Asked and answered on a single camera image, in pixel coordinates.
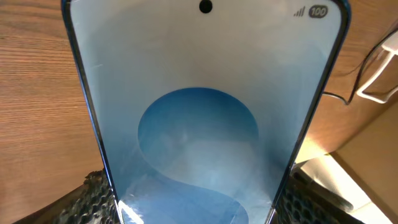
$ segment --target smartphone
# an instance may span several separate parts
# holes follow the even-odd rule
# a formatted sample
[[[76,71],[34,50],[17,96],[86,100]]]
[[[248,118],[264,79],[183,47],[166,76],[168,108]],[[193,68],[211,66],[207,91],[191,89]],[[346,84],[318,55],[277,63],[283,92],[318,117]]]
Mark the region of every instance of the smartphone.
[[[342,0],[63,0],[124,223],[269,222],[346,35]]]

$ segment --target wood grain surface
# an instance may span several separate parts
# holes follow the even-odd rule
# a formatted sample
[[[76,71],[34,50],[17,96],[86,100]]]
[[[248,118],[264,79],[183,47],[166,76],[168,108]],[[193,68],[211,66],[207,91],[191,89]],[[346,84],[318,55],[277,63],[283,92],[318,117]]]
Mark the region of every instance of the wood grain surface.
[[[0,0],[0,223],[102,167],[60,1]]]
[[[351,5],[351,29],[326,88],[346,97],[356,74],[344,74],[398,18],[396,0]],[[398,84],[397,68],[395,58],[372,88]],[[337,149],[389,105],[355,98],[344,106],[324,96],[303,151]],[[0,0],[0,223],[52,203],[102,166],[60,1]]]

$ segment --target phone screen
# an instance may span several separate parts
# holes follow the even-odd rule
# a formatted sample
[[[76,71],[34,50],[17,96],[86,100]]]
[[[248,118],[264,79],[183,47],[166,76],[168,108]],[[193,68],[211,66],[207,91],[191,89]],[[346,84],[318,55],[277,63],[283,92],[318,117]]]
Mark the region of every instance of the phone screen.
[[[344,4],[72,0],[67,7],[124,222],[263,224],[341,45]]]

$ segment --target signal strength icon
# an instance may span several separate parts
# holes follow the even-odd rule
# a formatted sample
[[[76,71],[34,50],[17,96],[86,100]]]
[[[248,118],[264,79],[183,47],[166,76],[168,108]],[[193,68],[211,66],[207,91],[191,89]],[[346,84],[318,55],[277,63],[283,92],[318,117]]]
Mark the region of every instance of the signal strength icon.
[[[303,8],[301,8],[300,10],[298,10],[293,16],[302,17],[304,15],[304,11],[305,11],[305,6]]]

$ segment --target white cable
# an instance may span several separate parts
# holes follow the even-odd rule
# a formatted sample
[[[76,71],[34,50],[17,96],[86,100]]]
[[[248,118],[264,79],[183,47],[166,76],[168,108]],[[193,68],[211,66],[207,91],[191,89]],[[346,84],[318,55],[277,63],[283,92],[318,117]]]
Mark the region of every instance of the white cable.
[[[367,89],[379,76],[380,74],[383,72],[383,70],[387,67],[388,63],[390,63],[391,59],[395,56],[394,52],[389,52],[387,57],[384,59],[383,63],[381,64],[381,66],[378,68],[378,70],[375,72],[375,74],[372,75],[372,77],[366,82],[364,83],[357,91],[356,94],[360,97],[369,99],[369,100],[373,100],[375,102],[378,103],[386,103],[388,101],[388,99],[396,92],[398,91],[398,86],[395,87],[393,90],[391,90],[387,96],[384,99],[379,99],[376,98],[374,96],[368,95],[364,93],[364,90]]]

